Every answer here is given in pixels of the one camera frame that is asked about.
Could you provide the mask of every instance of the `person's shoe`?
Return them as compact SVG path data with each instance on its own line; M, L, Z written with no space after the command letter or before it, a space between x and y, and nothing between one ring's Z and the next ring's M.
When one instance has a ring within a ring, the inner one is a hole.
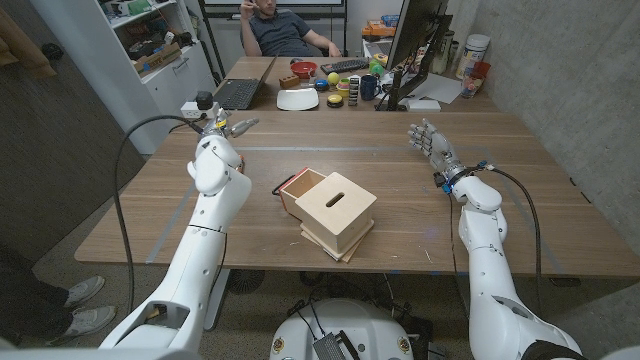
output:
M71 326L62 335L68 336L81 336L89 335L100 331L116 316L115 306L103 306L92 310L79 309L73 312L73 322Z
M74 307L89 300L93 295L97 294L104 285L102 276L94 276L87 279L69 289L69 297L64 307Z

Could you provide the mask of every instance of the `white bookshelf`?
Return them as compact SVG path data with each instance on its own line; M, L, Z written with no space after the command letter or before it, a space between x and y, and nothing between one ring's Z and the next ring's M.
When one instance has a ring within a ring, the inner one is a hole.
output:
M109 23L111 24L111 28L112 29L117 29L120 26L134 23L134 22L138 21L139 19L142 19L143 17L149 16L151 14L157 14L158 11L160 11L160 9L166 7L167 5L176 4L177 2L175 0L167 0L167 1L162 2L162 3L156 3L156 2L153 2L153 1L149 1L149 3L151 4L151 10L150 11L143 12L141 14L134 15L134 16L123 16L123 17L119 17L119 18L109 19Z
M215 90L202 43L196 38L183 0L151 0L151 11L111 21L97 0L31 3L123 131L150 116L181 116L180 108L198 90ZM190 32L195 44L183 47L180 57L140 78L127 55L126 47L133 39L126 28L159 12L177 33ZM166 120L145 125L133 133L131 141L140 153L152 154L176 123Z

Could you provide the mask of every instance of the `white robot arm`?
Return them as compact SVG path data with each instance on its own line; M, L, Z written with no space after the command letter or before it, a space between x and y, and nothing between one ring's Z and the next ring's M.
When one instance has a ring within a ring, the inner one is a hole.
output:
M507 221L502 197L478 177L481 167L460 163L453 146L426 119L411 125L409 143L419 148L436 169L436 185L453 193L462 207L458 232L469 252L471 309L469 341L476 360L582 359L567 333L542 321L516 294L502 248Z
M240 136L258 120L244 120L228 129L226 116L220 109L209 121L195 161L187 166L200 195L167 275L100 349L168 348L197 353L227 229L251 191L251 180L237 170L242 158L226 138Z

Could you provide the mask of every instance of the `wooden table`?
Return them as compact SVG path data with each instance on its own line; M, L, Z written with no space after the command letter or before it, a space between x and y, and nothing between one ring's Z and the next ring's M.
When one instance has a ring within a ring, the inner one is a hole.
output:
M246 158L253 188L230 228L225 267L453 272L449 200L434 186L426 157L408 146L409 124L419 123L422 114L247 111L236 112L230 121L251 117L259 117L260 123L231 140ZM439 113L428 117L465 164L486 159L530 191L541 222L545 275L640 276L640 258L515 116ZM195 144L196 135L188 129L172 133L124 191L122 204L135 263L170 262L196 199L186 172ZM378 197L373 205L376 224L348 264L335 262L300 236L299 221L271 195L276 185L305 166L325 175L339 172ZM534 233L524 196L498 174L487 172L480 177L503 196L509 224L505 251L511 270L533 274ZM454 202L455 251L459 270L467 271L468 256L457 235L460 206ZM113 208L75 256L80 262L125 262Z
M267 57L242 57L238 62L233 66L229 74L227 74L227 79L260 79L264 72L269 67L269 64L273 58ZM258 94L258 98L254 100L252 103L252 110L274 110L279 111L276 106L276 99L278 97L278 91L281 90L279 79L285 76L292 75L289 62L292 58L290 57L281 57L276 60L276 63L273 64L273 68L269 73L269 77L265 82L265 86L262 87ZM323 64L328 64L332 62L342 61L342 60L350 60L356 58L305 58L304 60L313 61L318 64L318 66ZM369 72L368 69L358 70L353 72L358 75L365 75ZM322 72L322 70L318 69L317 71L318 79L326 79L327 75ZM348 77L351 75L350 73L340 74L341 77ZM295 86L291 89L300 89L301 86ZM310 111L324 111L329 110L332 113L339 113L342 111L373 111L374 106L378 103L378 100L372 101L363 101L358 98L357 106L347 106L345 104L343 107L338 109L332 109L327 106L327 97L329 95L335 94L335 92L319 92L318 96L320 98L320 104L310 110ZM489 98L486 92L479 92L472 99L463 99L458 97L451 104L446 104L441 102L440 107L442 108L442 112L499 112L498 108L493 104L493 101Z

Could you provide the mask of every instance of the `laptop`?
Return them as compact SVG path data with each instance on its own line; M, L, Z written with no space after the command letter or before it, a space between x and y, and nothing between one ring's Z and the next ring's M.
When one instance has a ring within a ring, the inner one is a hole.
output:
M375 54L385 54L389 56L389 53L391 53L391 43L392 41L378 41L368 43L365 46L367 47L367 50L369 50L369 54L371 54L371 56Z
M225 110L247 110L251 105L253 97L258 93L262 84L269 77L271 68L278 57L274 57L269 67L258 79L227 79L225 80L216 93L213 95L213 101L220 104Z

